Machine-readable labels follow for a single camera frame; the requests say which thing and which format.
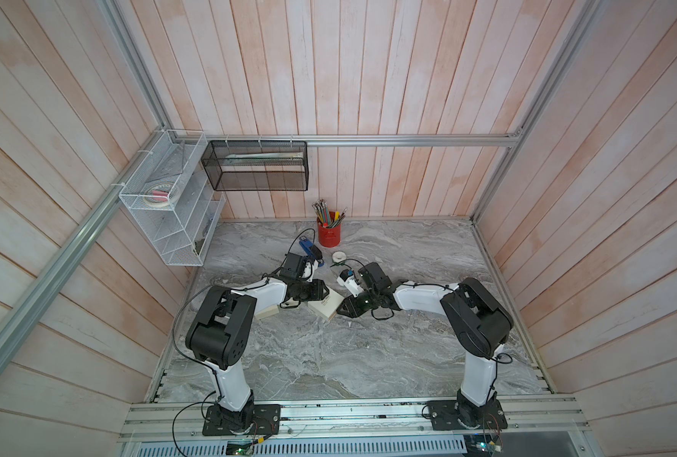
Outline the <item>large cream jewelry box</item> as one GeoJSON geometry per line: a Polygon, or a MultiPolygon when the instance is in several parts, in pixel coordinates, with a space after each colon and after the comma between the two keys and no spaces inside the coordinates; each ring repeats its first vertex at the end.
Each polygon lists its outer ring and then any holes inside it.
{"type": "Polygon", "coordinates": [[[310,301],[307,305],[318,317],[329,322],[336,316],[336,312],[343,300],[344,296],[329,288],[328,295],[324,299],[320,301],[310,301]]]}

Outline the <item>small cream jewelry box front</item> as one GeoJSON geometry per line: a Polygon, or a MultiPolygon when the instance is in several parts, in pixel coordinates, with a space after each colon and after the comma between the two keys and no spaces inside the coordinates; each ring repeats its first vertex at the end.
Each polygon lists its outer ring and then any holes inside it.
{"type": "Polygon", "coordinates": [[[259,312],[256,312],[254,314],[254,318],[256,318],[256,320],[265,319],[267,317],[271,317],[273,315],[278,314],[279,311],[280,311],[279,305],[269,306],[267,308],[264,308],[264,310],[260,310],[259,312]]]}

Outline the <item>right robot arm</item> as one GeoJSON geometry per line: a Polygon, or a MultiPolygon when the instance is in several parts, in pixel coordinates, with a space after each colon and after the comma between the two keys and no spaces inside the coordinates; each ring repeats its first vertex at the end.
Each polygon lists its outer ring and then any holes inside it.
{"type": "Polygon", "coordinates": [[[501,414],[496,379],[498,357],[514,327],[513,318],[479,280],[436,284],[392,281],[372,262],[359,270],[344,268],[338,283],[349,291],[338,314],[359,318],[385,308],[391,312],[419,310],[443,314],[465,350],[465,369],[453,413],[465,428],[479,428],[491,416],[505,423],[501,414]]]}

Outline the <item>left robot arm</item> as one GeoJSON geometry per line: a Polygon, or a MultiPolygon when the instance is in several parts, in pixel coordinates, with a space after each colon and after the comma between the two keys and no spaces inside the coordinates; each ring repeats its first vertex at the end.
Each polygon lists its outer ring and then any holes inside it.
{"type": "Polygon", "coordinates": [[[201,292],[205,297],[186,333],[185,347],[191,353],[185,357],[207,369],[218,395],[206,424],[237,433],[254,420],[254,392],[241,362],[254,315],[289,301],[320,302],[330,289],[320,279],[285,282],[266,277],[244,287],[212,285],[201,292]]]}

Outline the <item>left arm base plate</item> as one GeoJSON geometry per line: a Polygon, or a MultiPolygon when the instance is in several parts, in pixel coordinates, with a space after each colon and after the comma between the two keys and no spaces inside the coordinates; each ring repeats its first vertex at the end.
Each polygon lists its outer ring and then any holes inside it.
{"type": "Polygon", "coordinates": [[[281,406],[248,403],[243,411],[229,411],[220,405],[207,409],[203,425],[204,436],[267,435],[279,432],[281,406]]]}

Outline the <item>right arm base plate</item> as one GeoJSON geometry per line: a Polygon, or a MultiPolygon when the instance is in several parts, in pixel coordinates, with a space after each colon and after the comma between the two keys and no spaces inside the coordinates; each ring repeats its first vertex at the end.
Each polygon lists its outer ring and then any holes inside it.
{"type": "Polygon", "coordinates": [[[426,407],[433,430],[494,431],[508,428],[505,412],[496,396],[482,407],[464,398],[429,401],[426,407]]]}

